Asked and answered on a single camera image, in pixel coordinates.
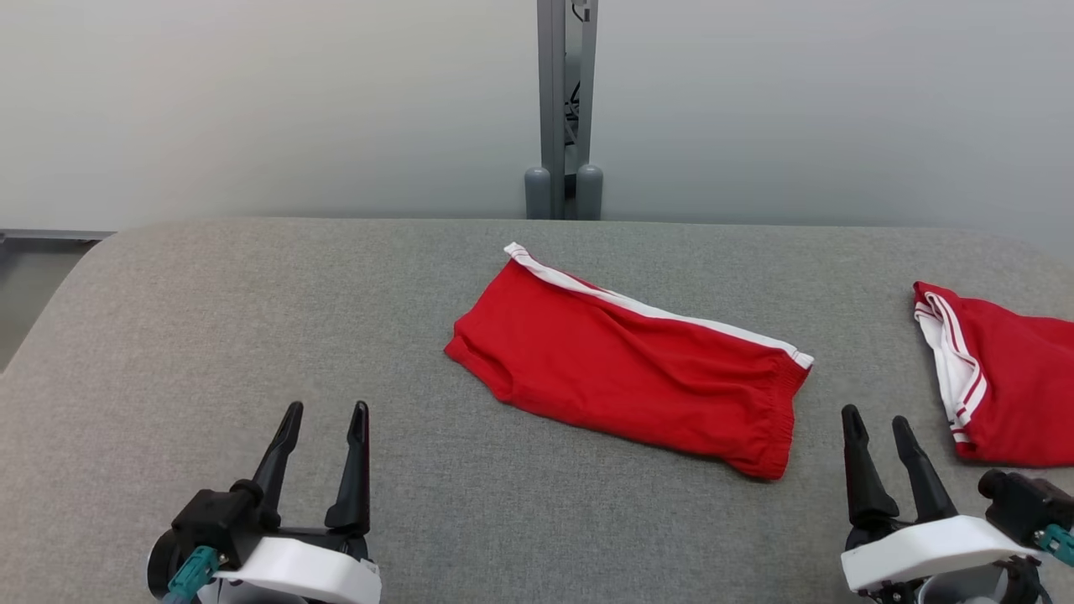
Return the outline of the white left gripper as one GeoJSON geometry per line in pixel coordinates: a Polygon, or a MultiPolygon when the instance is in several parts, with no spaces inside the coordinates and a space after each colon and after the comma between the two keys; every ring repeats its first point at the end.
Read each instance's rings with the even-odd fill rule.
{"type": "Polygon", "coordinates": [[[383,581],[369,555],[369,408],[355,401],[347,429],[347,455],[326,528],[282,528],[279,499],[285,469],[295,450],[303,402],[284,419],[253,472],[263,497],[263,528],[242,530],[237,562],[214,575],[214,604],[380,604],[383,581]]]}

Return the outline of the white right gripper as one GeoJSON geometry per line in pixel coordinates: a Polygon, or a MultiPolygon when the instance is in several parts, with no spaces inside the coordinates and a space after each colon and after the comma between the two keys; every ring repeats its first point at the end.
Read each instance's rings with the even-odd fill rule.
{"type": "MultiPolygon", "coordinates": [[[[850,523],[888,528],[900,510],[879,478],[862,415],[847,404],[841,418],[850,523]]],[[[894,417],[891,429],[908,471],[916,521],[933,523],[912,524],[842,553],[848,588],[879,594],[886,587],[920,581],[910,604],[1000,604],[1004,590],[1015,585],[1000,563],[1016,558],[1040,561],[1042,553],[1010,540],[985,519],[958,515],[906,417],[894,417]]]]}

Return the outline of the red and white basketball jersey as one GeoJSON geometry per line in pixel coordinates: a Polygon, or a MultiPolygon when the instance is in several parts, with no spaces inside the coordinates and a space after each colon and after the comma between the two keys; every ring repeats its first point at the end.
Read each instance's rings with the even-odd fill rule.
{"type": "Polygon", "coordinates": [[[957,455],[995,466],[1074,466],[1074,321],[921,281],[914,294],[957,455]]]}

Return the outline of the red shorts with white stripe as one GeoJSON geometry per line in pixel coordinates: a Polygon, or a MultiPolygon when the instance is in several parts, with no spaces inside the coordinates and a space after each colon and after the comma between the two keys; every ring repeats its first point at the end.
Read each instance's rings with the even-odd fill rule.
{"type": "Polygon", "coordinates": [[[446,355],[517,409],[778,481],[814,358],[787,341],[645,305],[518,243],[446,355]]]}

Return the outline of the grey floor rail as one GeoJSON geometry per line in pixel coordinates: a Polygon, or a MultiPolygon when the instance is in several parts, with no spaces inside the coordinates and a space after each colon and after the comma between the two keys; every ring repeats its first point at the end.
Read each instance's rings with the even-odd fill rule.
{"type": "Polygon", "coordinates": [[[47,240],[47,241],[76,241],[76,242],[100,242],[104,238],[110,238],[115,231],[72,231],[72,230],[32,230],[0,228],[0,241],[8,241],[8,238],[18,238],[19,240],[47,240]]]}

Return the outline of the grey cylindrical post foot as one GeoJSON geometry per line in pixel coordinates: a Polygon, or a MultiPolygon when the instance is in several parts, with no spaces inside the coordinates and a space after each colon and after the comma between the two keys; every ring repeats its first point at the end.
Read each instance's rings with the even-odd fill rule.
{"type": "Polygon", "coordinates": [[[584,164],[576,169],[575,212],[577,221],[603,218],[603,169],[584,164]]]}
{"type": "Polygon", "coordinates": [[[525,213],[529,221],[549,221],[552,217],[552,179],[548,169],[529,168],[523,176],[525,213]]]}

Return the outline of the grey metal partition post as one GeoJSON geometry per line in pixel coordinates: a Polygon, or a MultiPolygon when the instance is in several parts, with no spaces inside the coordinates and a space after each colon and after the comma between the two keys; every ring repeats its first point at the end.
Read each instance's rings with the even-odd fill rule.
{"type": "Polygon", "coordinates": [[[593,88],[599,0],[536,0],[540,166],[551,174],[552,221],[575,221],[576,172],[592,164],[593,88]],[[567,71],[567,24],[581,26],[579,77],[567,71]]]}

